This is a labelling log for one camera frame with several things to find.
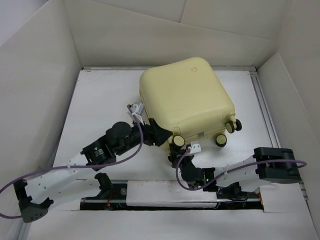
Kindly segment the yellow hard-shell suitcase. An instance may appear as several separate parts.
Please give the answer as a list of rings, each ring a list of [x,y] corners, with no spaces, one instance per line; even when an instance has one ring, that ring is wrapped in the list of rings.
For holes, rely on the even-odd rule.
[[[225,132],[242,130],[235,105],[210,64],[191,57],[145,70],[139,79],[139,95],[147,118],[154,119],[185,143],[214,138],[227,143]]]

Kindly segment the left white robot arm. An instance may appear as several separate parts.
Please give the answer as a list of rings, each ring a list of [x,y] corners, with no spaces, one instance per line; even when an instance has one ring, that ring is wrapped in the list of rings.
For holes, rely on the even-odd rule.
[[[50,209],[67,202],[72,196],[80,198],[80,192],[74,186],[70,190],[64,188],[78,183],[87,175],[93,176],[91,186],[97,197],[107,198],[114,187],[109,176],[101,171],[103,168],[118,164],[117,156],[134,147],[137,147],[137,152],[143,145],[160,147],[172,135],[172,131],[160,127],[153,118],[148,123],[135,118],[133,125],[116,122],[106,130],[105,135],[84,147],[66,165],[54,167],[30,180],[23,178],[14,183],[23,222],[39,220]]]

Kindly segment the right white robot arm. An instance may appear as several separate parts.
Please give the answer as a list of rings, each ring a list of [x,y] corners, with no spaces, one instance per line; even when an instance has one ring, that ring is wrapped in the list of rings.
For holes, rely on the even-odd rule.
[[[200,168],[192,162],[200,150],[199,144],[169,145],[168,159],[178,184],[187,191],[214,192],[218,198],[235,202],[246,201],[261,186],[299,183],[300,169],[307,165],[296,160],[291,149],[258,147],[252,156],[240,162]]]

